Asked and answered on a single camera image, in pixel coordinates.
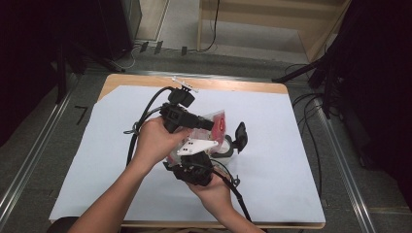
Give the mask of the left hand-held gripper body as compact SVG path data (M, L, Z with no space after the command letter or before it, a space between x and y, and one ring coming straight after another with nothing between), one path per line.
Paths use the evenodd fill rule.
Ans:
M192 86L179 81L176 77L173 77L172 81L181 87L174 87L168 96L168 103L161 106L160 114L164 120L164 127L170 133L173 133L180 126L196 128L198 116L187 111L187 108L194 101L194 96L190 93Z

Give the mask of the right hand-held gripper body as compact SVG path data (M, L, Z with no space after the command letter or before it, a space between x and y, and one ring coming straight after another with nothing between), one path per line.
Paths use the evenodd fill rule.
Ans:
M207 151L218 144L217 141L188 139L177 149L176 164L171 165L170 170L178 180L194 185L208 185L214 169Z

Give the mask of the red and white refill pouch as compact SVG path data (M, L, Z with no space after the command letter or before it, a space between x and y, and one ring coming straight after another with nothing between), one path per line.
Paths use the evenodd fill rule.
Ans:
M221 149L225 137L224 111L206 115L205 118L214 123L212 129L194 128L189 136L166 157L169 164L176 165L181 162L183 156L195 155L200 152L205 152L211 157Z

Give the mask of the person's left hand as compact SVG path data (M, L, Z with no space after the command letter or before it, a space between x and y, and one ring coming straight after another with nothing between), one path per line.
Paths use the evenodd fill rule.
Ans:
M184 127L169 133L163 125L161 116L147 120L141 128L137 148L129 167L136 171L149 172L191 132L191 129Z

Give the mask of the person's right hand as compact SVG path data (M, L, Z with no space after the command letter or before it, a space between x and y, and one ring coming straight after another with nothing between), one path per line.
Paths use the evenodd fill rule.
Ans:
M219 176L213 175L212 180L206 186L189 183L188 187L213 216L233 210L229 188Z

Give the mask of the white cloth table cover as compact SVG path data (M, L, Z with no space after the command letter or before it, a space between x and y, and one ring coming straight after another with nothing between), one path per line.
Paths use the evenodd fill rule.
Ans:
M128 130L147 104L160 106L167 95L157 87L119 86L92 114L50 218L80 216L125 168ZM227 134L243 121L247 146L227 164L239 178L251 219L256 223L325 223L325 216L286 94L201 89L189 111L225 112ZM126 215L128 221L213 222L188 186L162 164L145 177Z

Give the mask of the black stand with slanted legs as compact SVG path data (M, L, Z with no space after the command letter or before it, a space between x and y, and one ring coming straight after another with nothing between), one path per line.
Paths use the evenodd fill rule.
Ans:
M319 88L324 84L322 95L322 110L327 118L331 116L333 92L339 80L343 78L344 68L348 64L350 54L357 43L357 39L351 33L341 32L334 41L325 48L325 53L315 61L287 73L281 78L273 78L274 83L287 83L298 76L312 72L309 76L308 84L311 88Z

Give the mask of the black cabinet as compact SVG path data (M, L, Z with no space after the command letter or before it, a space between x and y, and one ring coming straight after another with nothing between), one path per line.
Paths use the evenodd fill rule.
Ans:
M133 48L142 19L140 0L98 0L103 22L104 55L118 59Z

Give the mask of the black stand with upright pole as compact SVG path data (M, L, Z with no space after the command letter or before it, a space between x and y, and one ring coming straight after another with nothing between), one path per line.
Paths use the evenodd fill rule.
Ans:
M84 56L91 58L109 71L115 73L123 71L123 68L117 68L113 63L98 56L95 52L81 44L70 40L62 40L56 49L57 104L61 103L68 94L66 65L69 65L75 74L83 74L86 71L86 64L83 60Z

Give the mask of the black curtain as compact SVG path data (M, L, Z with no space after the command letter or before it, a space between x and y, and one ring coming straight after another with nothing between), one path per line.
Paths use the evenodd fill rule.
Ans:
M361 154L412 210L412 0L352 0L342 28L341 90L365 131Z
M57 87L56 49L85 0L0 0L0 147Z

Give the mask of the metal floor rail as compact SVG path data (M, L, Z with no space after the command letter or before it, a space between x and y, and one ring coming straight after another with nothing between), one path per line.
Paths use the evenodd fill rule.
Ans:
M367 205L358 188L356 179L350 169L350 166L345 158L344 150L342 149L335 130L330 119L323 112L319 113L319 119L326 133L326 138L331 149L332 156L336 162L341 181L345 186L346 194L349 197L351 210L355 214L362 233L377 233L376 228L371 219Z
M55 103L57 90L54 88L0 147L0 231L8 221L78 82L77 75L68 77L68 91L59 103Z
M211 79L211 80L228 80L238 82L254 82L254 83L272 83L271 78L254 78L254 77L237 77L227 75L210 75L210 74L189 74L178 72L161 72L161 71L130 71L123 72L123 75L140 75L140 76L159 76L159 77L176 77L176 78L191 78L191 79Z

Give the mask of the light wooden frame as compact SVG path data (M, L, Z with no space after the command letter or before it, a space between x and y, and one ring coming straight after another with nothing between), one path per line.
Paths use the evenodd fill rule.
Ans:
M199 0L197 48L202 20L294 29L310 62L336 33L352 0Z

